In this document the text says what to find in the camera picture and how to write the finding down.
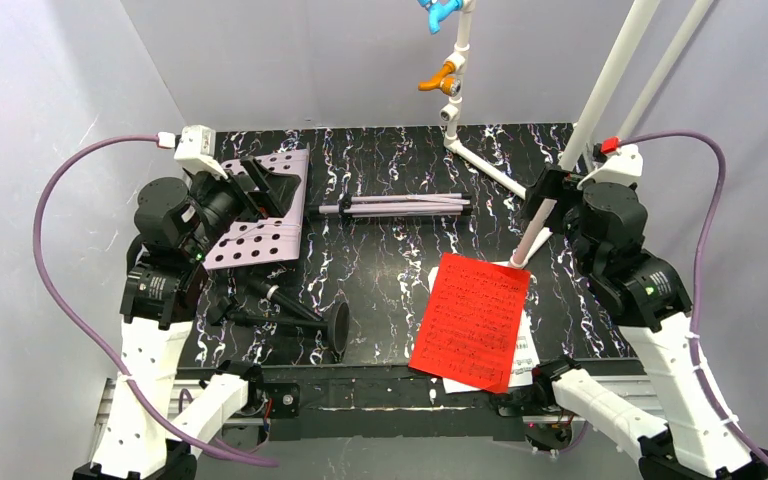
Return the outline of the lilac perforated music desk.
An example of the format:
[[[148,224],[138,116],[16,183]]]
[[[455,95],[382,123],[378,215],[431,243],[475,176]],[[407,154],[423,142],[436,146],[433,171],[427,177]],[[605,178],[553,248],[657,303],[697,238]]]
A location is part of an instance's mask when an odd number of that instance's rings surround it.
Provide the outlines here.
[[[271,174],[295,175],[300,183],[283,217],[256,222],[235,221],[207,254],[207,270],[292,261],[299,258],[301,230],[306,211],[310,150],[308,148],[259,155],[257,162]]]

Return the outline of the red sheet music page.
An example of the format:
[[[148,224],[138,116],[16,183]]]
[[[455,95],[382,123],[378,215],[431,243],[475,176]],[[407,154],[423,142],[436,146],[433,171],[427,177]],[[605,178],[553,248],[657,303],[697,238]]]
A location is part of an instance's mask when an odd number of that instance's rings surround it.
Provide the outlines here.
[[[523,269],[444,254],[409,367],[506,392],[530,280]]]

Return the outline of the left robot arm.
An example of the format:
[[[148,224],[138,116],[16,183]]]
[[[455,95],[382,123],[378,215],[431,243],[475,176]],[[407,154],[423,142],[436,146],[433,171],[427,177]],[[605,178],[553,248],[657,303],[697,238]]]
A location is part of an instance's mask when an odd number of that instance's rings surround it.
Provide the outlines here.
[[[202,454],[268,466],[215,437],[252,399],[257,368],[229,361],[176,417],[169,414],[178,362],[206,287],[210,251],[238,221],[286,215],[301,179],[246,157],[235,167],[199,167],[139,192],[136,244],[122,295],[119,373],[109,416],[77,479],[191,479]]]

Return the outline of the lilac folding tripod stand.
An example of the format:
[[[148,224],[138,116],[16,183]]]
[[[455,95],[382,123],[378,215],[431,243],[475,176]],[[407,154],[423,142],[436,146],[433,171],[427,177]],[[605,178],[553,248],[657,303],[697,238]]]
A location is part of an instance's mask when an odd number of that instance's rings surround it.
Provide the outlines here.
[[[338,216],[344,219],[410,216],[469,216],[472,196],[467,193],[352,196],[343,195],[335,204],[310,205],[313,217]]]

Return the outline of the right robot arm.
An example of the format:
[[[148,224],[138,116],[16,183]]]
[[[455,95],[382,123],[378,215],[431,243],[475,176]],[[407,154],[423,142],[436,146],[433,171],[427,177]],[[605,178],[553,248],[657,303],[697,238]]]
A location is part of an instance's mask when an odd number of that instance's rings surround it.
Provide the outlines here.
[[[555,204],[547,224],[569,242],[574,263],[632,346],[662,408],[647,413],[563,356],[533,369],[532,400],[586,420],[626,453],[645,479],[768,479],[768,450],[741,441],[698,380],[701,348],[691,299],[676,270],[644,246],[648,218],[633,184],[546,168],[529,214]]]

